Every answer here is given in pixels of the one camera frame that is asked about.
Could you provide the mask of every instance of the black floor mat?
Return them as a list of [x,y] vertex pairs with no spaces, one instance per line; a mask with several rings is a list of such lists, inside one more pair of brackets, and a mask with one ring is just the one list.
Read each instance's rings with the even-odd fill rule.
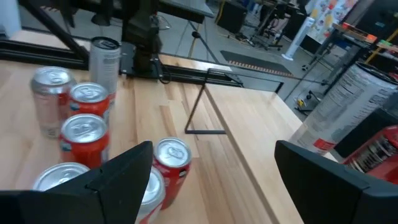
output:
[[245,55],[240,55],[225,50],[220,51],[225,60],[231,65],[236,65],[239,67],[249,68],[252,70],[257,70],[260,72],[271,73],[273,75],[282,75],[286,77],[293,77],[293,74],[287,70],[283,65],[268,62],[265,60],[260,60],[253,57],[248,57]]

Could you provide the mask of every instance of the can rim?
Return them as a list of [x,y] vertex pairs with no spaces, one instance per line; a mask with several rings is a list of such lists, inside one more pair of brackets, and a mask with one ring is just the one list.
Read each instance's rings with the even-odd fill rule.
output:
[[63,162],[60,164],[56,164],[52,167],[49,167],[47,169],[45,169],[43,172],[41,172],[38,176],[38,178],[36,179],[36,181],[33,184],[32,190],[39,190],[39,186],[42,183],[43,179],[48,176],[49,174],[51,174],[52,172],[54,172],[55,170],[63,167],[63,166],[74,166],[74,167],[78,167],[82,173],[84,174],[85,172],[88,172],[90,170],[90,168],[88,168],[87,166],[77,163],[77,162]]
[[[66,128],[67,128],[67,124],[69,124],[70,122],[72,122],[74,119],[76,119],[76,118],[78,118],[78,117],[83,117],[83,116],[92,117],[92,118],[95,118],[95,119],[101,121],[102,125],[104,126],[104,130],[105,130],[104,133],[103,133],[102,135],[98,136],[97,138],[94,138],[93,140],[91,140],[91,141],[89,141],[89,142],[78,142],[78,141],[71,140],[67,135],[64,134],[64,133],[65,133],[65,130],[66,130]],[[105,136],[105,134],[106,134],[107,132],[108,132],[108,125],[106,125],[106,123],[105,123],[105,121],[104,121],[104,119],[103,119],[102,117],[97,116],[97,115],[95,115],[95,114],[76,114],[76,115],[71,116],[70,118],[68,118],[68,119],[62,124],[62,127],[61,127],[61,135],[64,136],[68,141],[73,142],[73,143],[82,143],[82,144],[95,142],[95,141],[101,139],[103,136]]]
[[[173,165],[165,164],[165,163],[159,158],[159,154],[158,154],[159,146],[160,146],[160,144],[161,144],[162,142],[167,141],[167,140],[174,140],[174,141],[177,141],[177,142],[179,142],[181,145],[183,145],[184,148],[187,150],[187,152],[188,152],[188,158],[187,158],[187,160],[186,160],[183,164],[178,165],[178,166],[173,166]],[[159,163],[161,163],[161,164],[164,165],[164,166],[173,167],[173,168],[179,168],[179,167],[184,167],[184,166],[186,166],[187,164],[189,164],[189,163],[191,162],[191,160],[192,160],[192,152],[191,152],[191,149],[189,148],[189,146],[188,146],[185,142],[183,142],[181,139],[175,138],[175,137],[168,137],[168,138],[162,138],[162,139],[157,143],[156,148],[155,148],[155,158],[158,160]]]
[[[105,96],[104,96],[103,98],[100,98],[99,100],[94,100],[94,101],[82,101],[82,100],[77,99],[77,98],[73,95],[74,91],[76,91],[77,88],[79,88],[79,87],[81,87],[81,86],[85,86],[85,85],[90,85],[90,86],[99,87],[101,90],[104,91]],[[70,89],[69,95],[70,95],[70,97],[71,97],[73,100],[75,100],[75,101],[77,101],[77,102],[79,102],[79,103],[98,103],[98,102],[101,102],[101,101],[106,100],[106,98],[108,97],[109,93],[108,93],[108,91],[106,90],[106,88],[104,88],[104,87],[101,86],[100,84],[93,83],[93,82],[84,82],[84,83],[78,83],[78,84],[74,85],[74,86]]]
[[164,184],[164,179],[162,174],[160,173],[160,171],[158,169],[156,169],[154,166],[152,166],[151,173],[154,173],[154,175],[157,177],[157,179],[159,180],[160,183],[160,190],[158,191],[158,193],[156,194],[155,197],[153,197],[152,199],[148,200],[145,203],[141,202],[141,206],[148,206],[156,201],[162,202],[164,197],[165,197],[165,184]]
[[358,66],[358,68],[368,72],[369,74],[371,74],[377,78],[380,78],[381,80],[383,80],[385,82],[388,82],[388,83],[394,84],[394,85],[398,85],[398,80],[396,80],[392,76],[388,75],[387,73],[380,71],[375,66],[368,65],[363,62],[356,62],[355,64]]
[[[113,49],[104,48],[104,47],[102,47],[102,46],[100,46],[100,45],[98,45],[98,44],[95,43],[95,41],[97,41],[97,40],[107,40],[107,41],[109,41],[109,42],[112,42],[112,43],[115,45],[115,48],[113,48]],[[101,49],[105,49],[105,50],[116,50],[116,49],[119,49],[119,48],[120,48],[120,43],[119,43],[117,40],[114,40],[114,39],[109,38],[109,37],[103,37],[103,36],[93,37],[93,38],[91,39],[91,43],[92,43],[95,47],[98,47],[98,48],[101,48]]]
[[[47,83],[43,83],[43,82],[38,81],[37,78],[39,77],[39,75],[41,75],[40,73],[45,71],[45,70],[48,70],[48,69],[57,69],[59,71],[65,72],[68,75],[68,80],[66,82],[55,83],[55,84],[47,84]],[[72,72],[69,69],[63,68],[63,67],[57,67],[57,66],[45,66],[45,67],[37,68],[35,70],[33,78],[32,78],[32,81],[31,81],[31,85],[33,85],[33,82],[36,82],[36,83],[38,83],[40,85],[43,85],[43,86],[54,86],[54,87],[56,87],[56,86],[65,85],[65,84],[70,83],[72,81],[74,81],[74,77],[73,77]]]

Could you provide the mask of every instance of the wooden table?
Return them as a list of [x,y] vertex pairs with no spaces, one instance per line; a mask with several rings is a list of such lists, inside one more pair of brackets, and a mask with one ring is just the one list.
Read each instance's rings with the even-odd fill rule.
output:
[[274,159],[275,142],[289,140],[302,122],[273,92],[211,84],[205,91],[271,220],[302,223]]
[[[65,47],[54,36],[21,32],[16,40]],[[164,64],[206,70],[229,67],[160,56]],[[55,140],[44,138],[35,118],[29,82],[40,66],[0,61],[0,189],[29,189],[60,162]],[[88,72],[73,71],[78,82]],[[300,120],[275,94],[207,85],[192,120],[194,129],[227,135],[187,135],[184,126],[199,86],[152,80],[118,81],[111,110],[114,157],[150,139],[175,136],[192,149],[192,170],[174,204],[156,223],[301,223],[274,160],[275,141],[288,139]]]
[[[51,35],[21,32],[13,38],[64,47]],[[161,60],[199,69],[222,68],[169,56]],[[58,142],[40,134],[35,117],[29,82],[38,67],[0,61],[2,190],[30,189],[43,170],[60,162]],[[74,70],[73,73],[78,82],[88,79],[86,71]],[[146,139],[157,143],[168,136],[181,138],[191,147],[191,172],[174,204],[161,212],[155,223],[272,223],[228,137],[184,133],[198,91],[196,85],[174,82],[163,85],[152,80],[120,78],[116,104],[110,114],[110,156]],[[206,96],[198,106],[193,125],[221,127]]]

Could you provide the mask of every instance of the can lid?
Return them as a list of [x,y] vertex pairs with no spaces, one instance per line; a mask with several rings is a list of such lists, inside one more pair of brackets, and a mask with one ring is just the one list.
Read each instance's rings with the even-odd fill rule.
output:
[[70,96],[79,102],[96,103],[108,97],[108,91],[97,83],[79,83],[70,90]]
[[165,186],[162,174],[155,168],[152,167],[150,170],[149,180],[147,188],[145,189],[144,197],[142,198],[141,206],[158,205],[163,201],[165,196]]
[[182,167],[192,159],[190,148],[178,138],[164,138],[156,146],[156,159],[169,167]]
[[65,162],[52,166],[39,175],[32,190],[45,191],[80,174],[84,174],[90,169],[77,162]]
[[71,142],[89,143],[102,138],[107,129],[101,117],[93,114],[78,114],[64,122],[61,133]]
[[369,74],[371,74],[371,75],[373,75],[375,77],[378,77],[379,79],[381,79],[381,80],[383,80],[385,82],[388,82],[388,83],[391,83],[391,84],[394,84],[394,85],[398,85],[398,81],[393,76],[388,75],[387,73],[378,70],[375,66],[368,65],[368,64],[365,64],[363,62],[356,62],[356,65],[360,69],[368,72]]
[[44,85],[63,85],[72,80],[72,75],[66,68],[42,67],[35,71],[33,79]]
[[105,50],[116,50],[120,48],[119,42],[109,37],[94,37],[92,38],[91,43],[94,46]]

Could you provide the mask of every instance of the table edge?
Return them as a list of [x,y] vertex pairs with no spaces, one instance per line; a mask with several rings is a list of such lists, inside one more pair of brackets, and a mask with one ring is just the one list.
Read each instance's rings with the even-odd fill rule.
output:
[[228,136],[228,139],[231,141],[231,144],[232,144],[232,146],[233,146],[233,148],[235,150],[235,153],[238,155],[239,161],[242,163],[245,172],[249,176],[250,181],[251,181],[252,185],[254,186],[257,195],[259,196],[263,206],[267,210],[269,218],[271,219],[271,221],[273,223],[280,223],[279,219],[276,216],[276,213],[275,213],[274,209],[271,207],[271,204],[269,203],[269,201],[267,200],[264,192],[262,191],[261,186],[259,185],[259,182],[257,181],[256,177],[254,176],[254,174],[253,174],[253,172],[252,172],[247,160],[245,160],[244,155],[239,150],[238,143],[236,142],[235,138],[231,134],[231,130],[229,129],[228,125],[226,124],[225,119],[223,119],[223,117],[221,115],[221,111],[216,106],[216,102],[215,102],[213,96],[211,95],[209,89],[207,88],[207,86],[205,87],[205,93],[206,93],[206,95],[207,95],[207,97],[208,97],[208,99],[210,101],[211,106],[213,107],[214,111],[216,112],[217,117],[220,120],[220,123],[223,125],[224,130],[225,130],[225,132],[226,132],[226,134]]

